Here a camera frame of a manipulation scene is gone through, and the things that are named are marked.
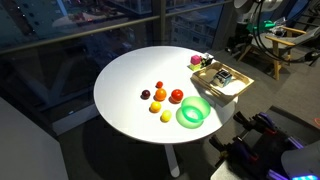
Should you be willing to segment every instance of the gray floor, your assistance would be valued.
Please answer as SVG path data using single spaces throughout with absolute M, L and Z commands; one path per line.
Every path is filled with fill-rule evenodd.
M 297 49 L 293 56 L 302 57 L 308 50 Z M 237 62 L 228 53 L 210 52 L 215 59 L 231 66 L 255 80 L 239 97 L 236 111 L 247 117 L 267 111 L 272 105 L 280 107 L 307 123 L 320 117 L 320 65 L 291 64 L 281 70 L 280 80 L 268 73 L 269 63 L 249 56 Z M 230 120 L 215 134 L 222 143 L 243 128 Z M 215 171 L 219 152 L 201 140 L 175 145 L 181 176 L 172 178 L 163 146 L 136 142 L 111 128 L 101 117 L 62 134 L 59 137 L 70 180 L 207 180 Z

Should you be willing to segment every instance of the table top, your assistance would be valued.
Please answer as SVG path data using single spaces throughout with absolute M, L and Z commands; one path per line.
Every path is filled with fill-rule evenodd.
M 233 115 L 237 98 L 220 107 L 197 90 L 191 82 L 193 71 L 188 68 L 191 56 L 200 52 L 172 46 L 153 46 L 126 53 L 108 64 L 99 74 L 94 86 L 94 100 L 102 117 L 115 129 L 134 139 L 159 144 L 193 141 L 218 130 Z M 163 82 L 167 98 L 161 102 L 161 111 L 151 113 L 149 107 L 158 81 Z M 143 90 L 151 96 L 141 99 Z M 181 89 L 184 98 L 201 96 L 212 105 L 210 115 L 196 129 L 181 126 L 175 113 L 181 103 L 172 104 L 168 98 L 174 89 Z M 160 120 L 164 110 L 172 118 Z

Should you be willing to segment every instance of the green plastic bowl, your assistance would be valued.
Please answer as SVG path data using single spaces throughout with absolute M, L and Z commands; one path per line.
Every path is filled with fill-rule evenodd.
M 211 106 L 205 99 L 190 96 L 182 101 L 176 118 L 180 125 L 194 129 L 202 125 L 203 120 L 209 116 L 210 112 Z

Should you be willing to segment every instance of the wooden tray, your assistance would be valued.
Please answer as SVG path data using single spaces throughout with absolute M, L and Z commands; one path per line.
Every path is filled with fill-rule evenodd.
M 213 82 L 213 76 L 221 69 L 227 70 L 232 75 L 231 82 L 225 87 L 219 87 Z M 227 65 L 216 61 L 209 66 L 192 74 L 191 80 L 204 91 L 210 92 L 221 102 L 220 105 L 228 104 L 235 97 L 242 94 L 254 82 L 253 79 L 241 74 Z

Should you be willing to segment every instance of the table leg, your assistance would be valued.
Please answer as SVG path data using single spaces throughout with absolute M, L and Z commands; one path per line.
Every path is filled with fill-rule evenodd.
M 178 177 L 180 175 L 180 170 L 177 163 L 176 154 L 174 153 L 173 146 L 172 144 L 165 144 L 164 148 L 167 154 L 170 173 L 172 177 Z

